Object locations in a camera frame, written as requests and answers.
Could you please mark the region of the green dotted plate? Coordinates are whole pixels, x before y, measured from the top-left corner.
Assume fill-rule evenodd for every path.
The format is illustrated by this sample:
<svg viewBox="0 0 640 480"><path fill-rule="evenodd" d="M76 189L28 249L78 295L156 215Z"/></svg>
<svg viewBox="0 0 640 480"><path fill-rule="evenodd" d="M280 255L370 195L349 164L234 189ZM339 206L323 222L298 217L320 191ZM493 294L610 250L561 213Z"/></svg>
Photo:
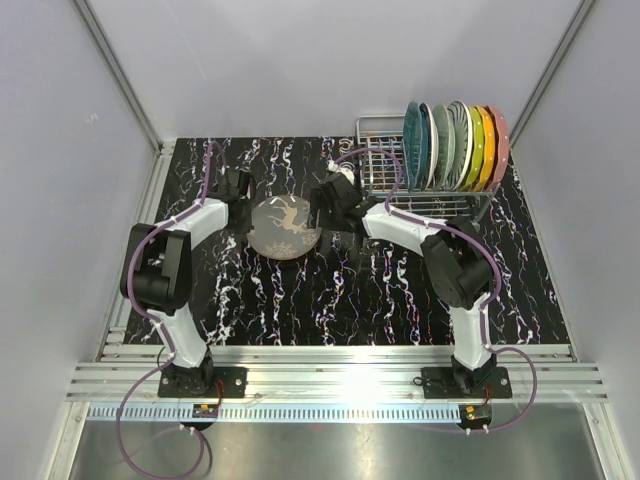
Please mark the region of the green dotted plate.
<svg viewBox="0 0 640 480"><path fill-rule="evenodd" d="M479 180L482 169L485 138L483 120L478 109L476 107L471 107L470 114L473 122L473 151L471 166L467 176L467 186L470 190L473 190Z"/></svg>

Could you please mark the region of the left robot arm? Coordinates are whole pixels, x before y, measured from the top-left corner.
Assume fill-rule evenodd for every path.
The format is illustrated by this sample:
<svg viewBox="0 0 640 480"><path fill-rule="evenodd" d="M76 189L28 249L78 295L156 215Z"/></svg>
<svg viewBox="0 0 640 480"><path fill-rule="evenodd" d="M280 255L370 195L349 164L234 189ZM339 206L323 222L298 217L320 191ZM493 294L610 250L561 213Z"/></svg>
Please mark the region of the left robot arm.
<svg viewBox="0 0 640 480"><path fill-rule="evenodd" d="M189 300L192 251L216 232L251 230L255 186L250 173L228 170L186 211L156 225L131 228L120 291L134 311L151 321L165 346L167 360L157 366L161 398L245 397L248 370L214 364Z"/></svg>

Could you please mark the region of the orange dotted plate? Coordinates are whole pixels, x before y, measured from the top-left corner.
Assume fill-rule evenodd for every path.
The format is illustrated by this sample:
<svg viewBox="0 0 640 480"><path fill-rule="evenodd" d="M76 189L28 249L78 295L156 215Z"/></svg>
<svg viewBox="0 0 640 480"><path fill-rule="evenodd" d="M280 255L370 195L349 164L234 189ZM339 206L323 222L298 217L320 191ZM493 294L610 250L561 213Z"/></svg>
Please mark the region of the orange dotted plate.
<svg viewBox="0 0 640 480"><path fill-rule="evenodd" d="M491 115L486 107L476 106L483 126L484 132L484 150L483 164L480 170L479 178L476 183L475 190L483 191L486 189L491 175L493 173L496 157L496 133L495 126Z"/></svg>

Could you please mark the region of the mint green plate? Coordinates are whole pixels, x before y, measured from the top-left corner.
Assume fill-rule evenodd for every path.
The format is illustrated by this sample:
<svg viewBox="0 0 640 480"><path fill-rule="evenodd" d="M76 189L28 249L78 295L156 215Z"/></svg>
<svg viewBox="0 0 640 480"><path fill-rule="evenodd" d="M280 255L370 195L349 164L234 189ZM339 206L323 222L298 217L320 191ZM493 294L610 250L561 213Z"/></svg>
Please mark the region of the mint green plate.
<svg viewBox="0 0 640 480"><path fill-rule="evenodd" d="M455 154L453 120L448 108L444 104L437 104L432 109L432 113L438 134L438 154L434 171L434 187L436 190L445 190L449 185L449 177Z"/></svg>

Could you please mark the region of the grey deer plate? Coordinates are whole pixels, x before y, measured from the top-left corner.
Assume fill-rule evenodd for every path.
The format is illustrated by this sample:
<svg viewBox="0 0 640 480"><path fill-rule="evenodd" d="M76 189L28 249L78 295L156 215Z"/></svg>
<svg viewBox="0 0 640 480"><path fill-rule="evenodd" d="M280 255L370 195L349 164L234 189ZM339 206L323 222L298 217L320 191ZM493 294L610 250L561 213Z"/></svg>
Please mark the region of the grey deer plate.
<svg viewBox="0 0 640 480"><path fill-rule="evenodd" d="M271 260L289 261L310 252L321 237L319 228L309 228L310 202L294 195L270 197L252 211L249 245Z"/></svg>

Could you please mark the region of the pink dotted plate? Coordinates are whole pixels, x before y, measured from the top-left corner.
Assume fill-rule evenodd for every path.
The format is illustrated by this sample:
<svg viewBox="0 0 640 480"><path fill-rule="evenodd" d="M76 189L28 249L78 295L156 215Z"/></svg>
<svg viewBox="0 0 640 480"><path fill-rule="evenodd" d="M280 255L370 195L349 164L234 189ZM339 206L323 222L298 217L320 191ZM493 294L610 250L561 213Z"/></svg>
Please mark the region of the pink dotted plate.
<svg viewBox="0 0 640 480"><path fill-rule="evenodd" d="M502 112L495 106L489 106L488 110L493 118L496 131L496 157L489 189L494 191L504 178L509 158L510 142L508 126Z"/></svg>

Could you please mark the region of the teal scalloped plate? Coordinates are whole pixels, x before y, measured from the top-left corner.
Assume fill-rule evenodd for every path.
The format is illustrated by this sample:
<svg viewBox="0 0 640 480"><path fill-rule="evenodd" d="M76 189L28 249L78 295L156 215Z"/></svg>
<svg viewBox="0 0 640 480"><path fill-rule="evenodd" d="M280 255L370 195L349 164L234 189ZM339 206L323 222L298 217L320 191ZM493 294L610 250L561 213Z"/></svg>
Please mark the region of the teal scalloped plate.
<svg viewBox="0 0 640 480"><path fill-rule="evenodd" d="M411 101L403 122L405 185L409 192L419 190L430 168L430 119L425 103Z"/></svg>

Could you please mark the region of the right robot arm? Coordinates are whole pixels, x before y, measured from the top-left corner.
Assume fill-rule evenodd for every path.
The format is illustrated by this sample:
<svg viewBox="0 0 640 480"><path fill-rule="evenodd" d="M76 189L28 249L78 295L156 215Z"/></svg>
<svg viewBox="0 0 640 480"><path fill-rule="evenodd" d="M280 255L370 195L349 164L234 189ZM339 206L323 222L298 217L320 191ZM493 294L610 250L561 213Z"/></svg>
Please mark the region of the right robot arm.
<svg viewBox="0 0 640 480"><path fill-rule="evenodd" d="M469 218L432 219L366 198L345 174L335 172L312 189L308 226L356 233L420 255L452 321L454 351L446 379L465 397L486 389L497 365L486 317L500 290L500 274Z"/></svg>

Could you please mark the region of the white blue striped plate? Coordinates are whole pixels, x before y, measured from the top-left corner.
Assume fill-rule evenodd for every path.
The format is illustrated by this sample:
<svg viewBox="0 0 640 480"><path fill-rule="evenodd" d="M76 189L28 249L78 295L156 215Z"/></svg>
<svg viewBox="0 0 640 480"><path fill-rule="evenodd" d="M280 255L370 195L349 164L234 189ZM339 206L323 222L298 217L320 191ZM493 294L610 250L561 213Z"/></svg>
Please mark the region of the white blue striped plate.
<svg viewBox="0 0 640 480"><path fill-rule="evenodd" d="M472 117L469 107L459 101L453 101L447 107L454 128L454 160L450 171L450 184L453 190L459 190L465 182L471 167L473 151Z"/></svg>

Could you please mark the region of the teal lettered plate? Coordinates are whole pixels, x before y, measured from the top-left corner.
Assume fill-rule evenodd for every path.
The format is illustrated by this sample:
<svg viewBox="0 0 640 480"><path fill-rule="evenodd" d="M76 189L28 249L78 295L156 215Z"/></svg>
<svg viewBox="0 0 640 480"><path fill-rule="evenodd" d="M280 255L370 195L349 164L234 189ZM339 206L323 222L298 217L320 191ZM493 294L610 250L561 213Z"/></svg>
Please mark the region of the teal lettered plate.
<svg viewBox="0 0 640 480"><path fill-rule="evenodd" d="M424 190L429 190L433 187L435 170L438 164L439 138L438 138L437 126L436 126L431 108L427 103L421 103L419 105L419 108L420 108L421 114L426 120L425 136L428 139L428 153L427 153L428 165L425 171L424 180L422 181L422 187Z"/></svg>

